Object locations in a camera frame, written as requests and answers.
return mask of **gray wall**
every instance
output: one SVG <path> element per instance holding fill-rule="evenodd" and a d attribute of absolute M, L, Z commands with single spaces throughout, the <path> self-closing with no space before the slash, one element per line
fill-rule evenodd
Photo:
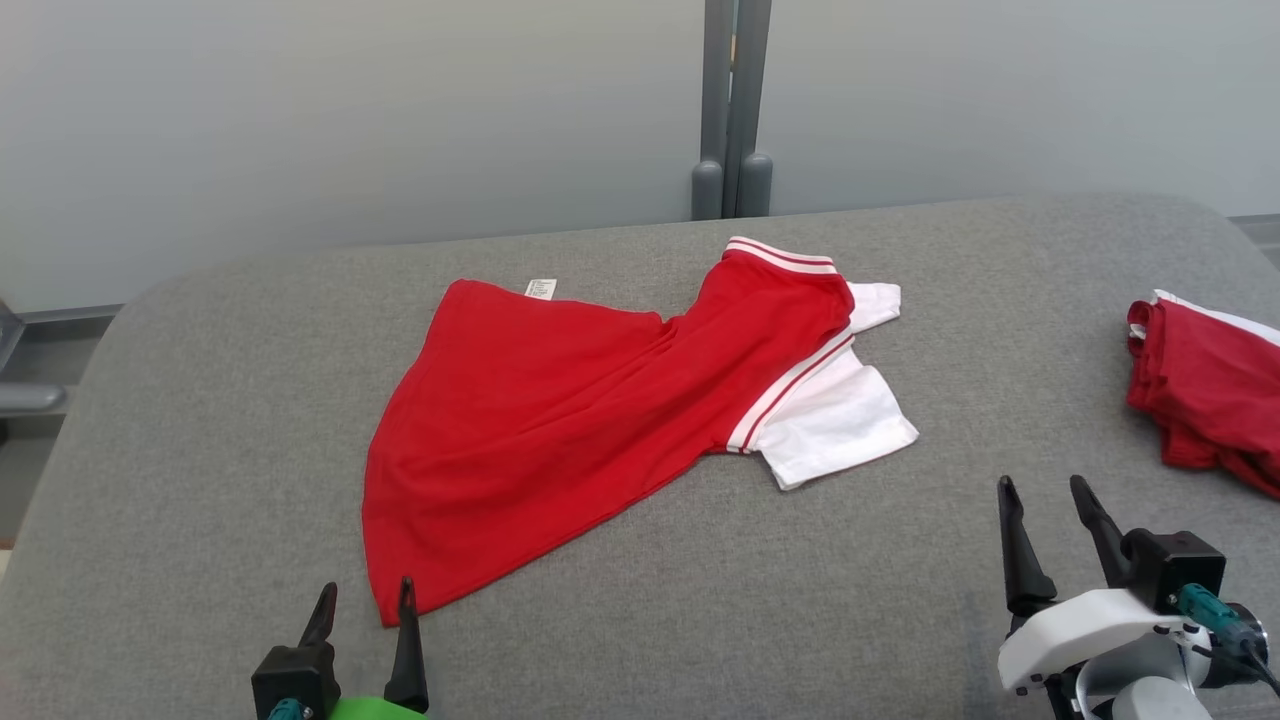
<path fill-rule="evenodd" d="M 0 296 L 687 219 L 703 4 L 0 3 Z"/>
<path fill-rule="evenodd" d="M 1280 211 L 1275 0 L 778 0 L 774 214 L 1139 190 Z"/>

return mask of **gray fabric surface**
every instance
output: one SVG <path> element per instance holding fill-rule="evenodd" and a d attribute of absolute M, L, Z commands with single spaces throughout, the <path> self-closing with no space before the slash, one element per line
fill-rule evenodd
<path fill-rule="evenodd" d="M 996 676 L 1005 473 L 1064 597 L 1102 584 L 1080 473 L 1123 527 L 1226 552 L 1225 596 L 1280 626 L 1280 503 L 1161 466 L 1123 402 L 1132 300 L 1280 325 L 1280 273 L 1187 201 L 1011 199 L 365 247 L 150 291 L 91 361 L 0 584 L 0 717 L 250 717 L 250 674 L 330 579 L 339 682 L 380 694 L 396 633 L 366 585 L 365 452 L 447 283 L 558 278 L 672 314 L 736 233 L 901 283 L 858 355 L 920 441 L 788 495 L 759 457 L 704 459 L 425 616 L 433 717 L 1048 717 Z M 1204 697 L 1280 714 L 1260 687 Z"/>

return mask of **white care label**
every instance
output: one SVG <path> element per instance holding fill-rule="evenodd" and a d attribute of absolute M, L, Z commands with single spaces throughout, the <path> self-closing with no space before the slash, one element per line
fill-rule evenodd
<path fill-rule="evenodd" d="M 529 297 L 541 297 L 543 300 L 550 300 L 552 295 L 556 293 L 556 278 L 543 279 L 543 281 L 529 281 L 529 287 L 525 288 L 525 295 Z"/>

